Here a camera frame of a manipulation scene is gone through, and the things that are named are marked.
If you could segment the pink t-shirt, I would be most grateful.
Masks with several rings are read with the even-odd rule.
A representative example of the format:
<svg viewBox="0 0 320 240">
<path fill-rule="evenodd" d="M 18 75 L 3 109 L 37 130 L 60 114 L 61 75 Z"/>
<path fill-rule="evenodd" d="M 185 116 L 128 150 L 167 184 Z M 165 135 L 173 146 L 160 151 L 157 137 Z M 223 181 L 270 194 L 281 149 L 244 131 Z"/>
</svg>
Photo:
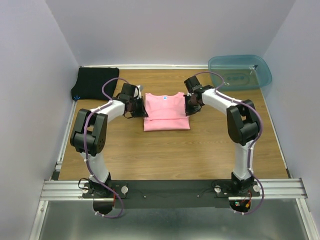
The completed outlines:
<svg viewBox="0 0 320 240">
<path fill-rule="evenodd" d="M 144 118 L 143 130 L 171 131 L 189 130 L 189 117 L 185 113 L 184 93 L 175 95 L 145 94 L 145 110 L 148 114 Z"/>
</svg>

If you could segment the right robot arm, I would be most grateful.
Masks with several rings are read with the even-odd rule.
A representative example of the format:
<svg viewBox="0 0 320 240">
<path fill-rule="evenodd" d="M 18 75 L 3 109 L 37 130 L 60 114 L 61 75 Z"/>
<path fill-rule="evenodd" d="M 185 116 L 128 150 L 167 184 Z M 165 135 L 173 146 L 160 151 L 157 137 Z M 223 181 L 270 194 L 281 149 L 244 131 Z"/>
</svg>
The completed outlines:
<svg viewBox="0 0 320 240">
<path fill-rule="evenodd" d="M 241 101 L 227 96 L 216 87 L 203 86 L 194 75 L 184 81 L 187 89 L 185 114 L 194 115 L 203 106 L 210 106 L 226 115 L 227 132 L 235 144 L 235 165 L 230 179 L 219 179 L 216 195 L 241 196 L 257 185 L 253 171 L 253 152 L 262 135 L 262 119 L 251 100 Z"/>
</svg>

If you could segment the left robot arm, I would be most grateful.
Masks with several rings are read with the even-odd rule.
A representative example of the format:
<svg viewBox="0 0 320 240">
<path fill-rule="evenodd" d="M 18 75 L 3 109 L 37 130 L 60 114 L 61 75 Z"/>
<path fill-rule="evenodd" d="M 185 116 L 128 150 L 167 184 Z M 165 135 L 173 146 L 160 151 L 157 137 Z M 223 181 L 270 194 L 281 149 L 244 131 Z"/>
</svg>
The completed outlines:
<svg viewBox="0 0 320 240">
<path fill-rule="evenodd" d="M 103 156 L 108 123 L 127 113 L 132 118 L 147 117 L 142 90 L 141 85 L 124 83 L 121 92 L 106 104 L 91 110 L 82 108 L 76 115 L 70 144 L 83 157 L 89 172 L 89 182 L 94 187 L 99 186 L 99 192 L 115 194 Z"/>
</svg>

